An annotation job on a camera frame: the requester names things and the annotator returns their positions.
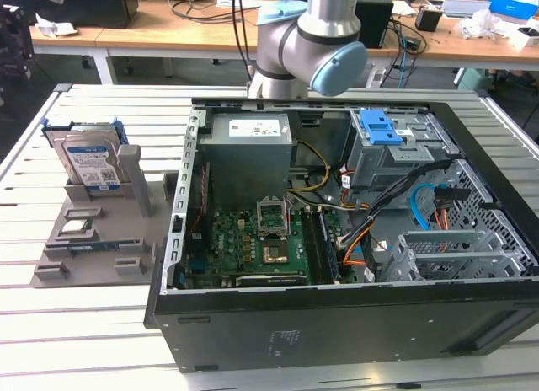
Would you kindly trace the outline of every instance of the gray holder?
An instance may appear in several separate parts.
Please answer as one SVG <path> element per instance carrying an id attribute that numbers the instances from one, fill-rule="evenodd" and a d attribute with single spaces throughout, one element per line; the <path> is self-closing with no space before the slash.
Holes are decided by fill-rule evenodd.
<path id="1" fill-rule="evenodd" d="M 129 182 L 110 195 L 93 196 L 84 185 L 64 186 L 67 198 L 35 268 L 33 287 L 146 284 L 151 281 L 158 244 L 168 231 L 174 191 L 148 184 L 137 145 L 122 145 L 119 166 Z M 91 220 L 80 233 L 63 233 L 66 222 Z"/>

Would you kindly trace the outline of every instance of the robotic arm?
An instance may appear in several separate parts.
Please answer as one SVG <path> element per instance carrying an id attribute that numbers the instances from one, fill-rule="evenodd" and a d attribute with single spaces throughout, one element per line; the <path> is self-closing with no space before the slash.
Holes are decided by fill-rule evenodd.
<path id="1" fill-rule="evenodd" d="M 324 96 L 346 91 L 367 60 L 358 41 L 356 0 L 279 1 L 259 10 L 257 69 L 249 98 L 296 99 L 307 86 Z"/>

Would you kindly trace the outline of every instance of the floor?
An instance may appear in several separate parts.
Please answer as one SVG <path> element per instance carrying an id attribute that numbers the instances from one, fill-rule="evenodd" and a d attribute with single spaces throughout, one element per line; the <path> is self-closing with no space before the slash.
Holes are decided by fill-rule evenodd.
<path id="1" fill-rule="evenodd" d="M 32 120 L 34 114 L 45 102 L 57 83 L 99 83 L 94 67 L 82 67 L 78 56 L 39 56 L 34 67 L 30 84 L 13 87 L 13 105 L 10 106 L 8 119 L 2 120 L 0 134 L 0 157 L 4 158 L 10 148 Z M 126 66 L 133 68 L 131 75 L 126 74 Z M 173 60 L 174 77 L 163 76 L 163 62 L 158 58 L 115 58 L 115 70 L 121 84 L 173 84 L 173 85 L 229 85 L 245 84 L 245 71 L 240 61 L 221 61 L 212 65 L 210 60 Z M 360 76 L 356 87 L 363 87 L 368 77 L 368 69 Z M 455 89 L 452 81 L 455 75 L 450 68 L 425 68 L 416 70 L 406 88 Z M 386 88 L 396 88 L 398 80 L 388 79 Z M 524 123 L 539 101 L 539 97 L 515 86 L 504 83 L 493 94 L 494 99 L 520 125 Z M 530 121 L 526 131 L 532 138 L 539 135 L 539 111 Z"/>

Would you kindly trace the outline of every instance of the white label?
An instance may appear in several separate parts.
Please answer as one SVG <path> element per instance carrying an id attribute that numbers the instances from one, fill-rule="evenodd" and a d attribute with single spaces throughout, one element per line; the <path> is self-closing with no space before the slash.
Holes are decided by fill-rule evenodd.
<path id="1" fill-rule="evenodd" d="M 376 252 L 381 252 L 383 250 L 387 250 L 387 242 L 386 241 L 380 241 L 380 243 L 374 248 Z"/>
<path id="2" fill-rule="evenodd" d="M 92 247 L 89 245 L 83 245 L 83 246 L 72 246 L 69 249 L 70 250 L 92 250 Z"/>
<path id="3" fill-rule="evenodd" d="M 228 125 L 230 137 L 279 137 L 278 120 L 230 120 Z"/>
<path id="4" fill-rule="evenodd" d="M 94 190 L 113 190 L 120 187 L 115 169 L 106 162 L 109 157 L 107 147 L 69 147 L 67 156 L 85 186 Z"/>
<path id="5" fill-rule="evenodd" d="M 368 267 L 365 267 L 365 273 L 363 274 L 365 276 L 366 280 L 370 283 L 374 283 L 374 273 L 371 272 L 371 269 Z"/>
<path id="6" fill-rule="evenodd" d="M 414 134 L 412 133 L 412 130 L 410 130 L 409 128 L 403 128 L 402 130 L 395 130 L 395 132 L 399 136 L 411 136 L 411 137 L 414 136 Z"/>
<path id="7" fill-rule="evenodd" d="M 345 189 L 349 189 L 350 188 L 350 177 L 347 174 L 345 174 L 345 175 L 341 176 L 340 178 L 343 181 L 343 187 Z"/>

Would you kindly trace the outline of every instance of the desk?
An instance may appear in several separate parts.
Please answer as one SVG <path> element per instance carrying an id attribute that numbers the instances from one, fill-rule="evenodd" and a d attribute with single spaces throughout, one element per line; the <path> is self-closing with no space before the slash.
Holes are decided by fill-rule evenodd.
<path id="1" fill-rule="evenodd" d="M 229 9 L 211 7 L 205 15 Z M 256 58 L 257 28 L 255 11 L 246 13 L 249 52 Z M 410 27 L 415 18 L 398 19 Z M 417 60 L 420 67 L 481 67 L 539 71 L 539 48 L 512 48 L 506 39 L 464 40 L 453 30 L 458 20 L 441 19 L 434 33 L 422 32 L 429 47 Z M 35 50 L 45 54 L 91 55 L 96 61 L 102 83 L 115 83 L 112 56 L 150 56 L 162 58 L 240 59 L 231 24 L 199 24 L 175 16 L 161 0 L 141 0 L 129 29 L 81 28 L 81 35 L 61 39 L 36 36 Z M 383 47 L 369 50 L 373 71 L 369 84 L 376 86 L 376 73 L 384 72 L 398 53 L 398 40 L 388 32 Z"/>
<path id="2" fill-rule="evenodd" d="M 130 142 L 141 146 L 147 179 L 159 181 L 163 172 L 181 167 L 191 98 L 245 94 L 239 87 L 75 85 L 45 102 L 0 165 L 0 390 L 372 390 L 406 382 L 431 391 L 537 390 L 539 326 L 483 357 L 180 375 L 161 333 L 142 326 L 149 286 L 29 287 L 66 197 L 67 175 L 39 129 L 41 117 L 118 116 Z M 380 97 L 447 103 L 515 188 L 529 201 L 536 199 L 539 173 L 531 156 L 539 149 L 491 99 L 413 89 L 352 89 L 341 95 Z M 508 158 L 527 160 L 512 170 Z M 539 204 L 534 207 L 539 211 Z M 360 345 L 361 337 L 350 341 Z"/>

